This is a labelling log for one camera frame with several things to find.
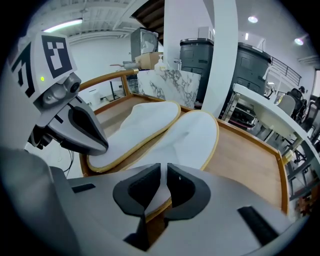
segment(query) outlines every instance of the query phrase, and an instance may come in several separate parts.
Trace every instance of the white table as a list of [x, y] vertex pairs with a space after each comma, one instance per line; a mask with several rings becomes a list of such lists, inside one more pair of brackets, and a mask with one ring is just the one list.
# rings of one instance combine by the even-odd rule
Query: white table
[[[258, 93], [252, 90], [249, 90], [243, 85], [235, 83], [233, 85], [233, 93], [232, 93], [231, 100], [229, 101], [228, 106], [223, 114], [222, 120], [226, 122], [229, 121], [239, 99], [242, 99], [252, 104], [253, 110], [259, 109], [259, 113], [256, 113], [258, 119], [260, 115], [264, 114], [264, 112], [268, 113], [269, 115], [271, 114], [274, 118], [277, 119], [277, 123], [281, 125], [281, 129], [286, 128], [289, 131], [289, 133], [294, 134], [296, 136], [296, 140], [292, 144], [292, 147], [294, 150], [297, 149], [297, 147], [302, 143], [302, 141], [305, 141], [310, 147], [311, 151], [314, 153], [316, 161], [313, 160], [313, 162], [316, 162], [316, 164], [318, 165], [318, 166], [314, 166], [314, 168], [318, 177], [320, 177], [320, 157], [315, 147], [309, 140], [307, 132], [303, 130], [301, 126], [297, 124], [281, 108], [279, 108], [277, 105], [272, 103], [267, 98], [259, 95]], [[272, 127], [272, 129], [275, 132], [277, 132], [277, 129], [279, 129], [279, 127], [277, 127], [277, 125], [275, 124]]]

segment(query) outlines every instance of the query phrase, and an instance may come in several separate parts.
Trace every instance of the white bottle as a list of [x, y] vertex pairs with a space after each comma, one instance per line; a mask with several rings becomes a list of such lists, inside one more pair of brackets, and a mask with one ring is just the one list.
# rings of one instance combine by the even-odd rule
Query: white bottle
[[161, 71], [164, 71], [167, 69], [166, 65], [164, 64], [164, 61], [163, 61], [163, 54], [159, 54], [159, 61], [157, 64], [154, 65], [154, 70], [155, 70], [155, 73], [159, 74], [161, 73]]

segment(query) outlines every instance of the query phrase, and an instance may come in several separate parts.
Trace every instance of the wooden staircase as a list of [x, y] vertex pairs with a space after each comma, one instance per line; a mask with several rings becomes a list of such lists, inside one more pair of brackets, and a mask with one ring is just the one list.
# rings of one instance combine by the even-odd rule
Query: wooden staircase
[[159, 42], [164, 45], [165, 0], [149, 0], [132, 14], [150, 31], [159, 34]]

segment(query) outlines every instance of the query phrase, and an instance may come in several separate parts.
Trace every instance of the wooden rail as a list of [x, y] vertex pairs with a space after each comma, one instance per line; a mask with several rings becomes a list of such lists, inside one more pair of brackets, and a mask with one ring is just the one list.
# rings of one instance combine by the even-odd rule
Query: wooden rail
[[117, 71], [117, 72], [113, 72], [113, 73], [109, 73], [109, 74], [104, 74], [102, 76], [98, 76], [96, 78], [93, 78], [89, 81], [86, 81], [86, 82], [80, 84], [79, 92], [81, 92], [82, 90], [85, 90], [91, 86], [102, 83], [104, 81], [108, 81], [108, 80], [115, 79], [115, 78], [121, 78], [125, 95], [129, 95], [130, 90], [128, 87], [128, 82], [127, 82], [126, 76], [134, 75], [134, 74], [137, 74], [138, 72], [139, 72], [139, 70], [135, 68], [135, 69], [122, 70], [122, 71]]

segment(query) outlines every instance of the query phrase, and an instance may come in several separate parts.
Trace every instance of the metal railing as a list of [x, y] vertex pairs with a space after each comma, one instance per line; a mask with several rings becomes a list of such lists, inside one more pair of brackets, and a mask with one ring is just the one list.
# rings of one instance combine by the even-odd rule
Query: metal railing
[[275, 57], [271, 57], [271, 65], [278, 68], [281, 74], [286, 76], [294, 85], [299, 87], [301, 76], [292, 68], [288, 67], [286, 64]]

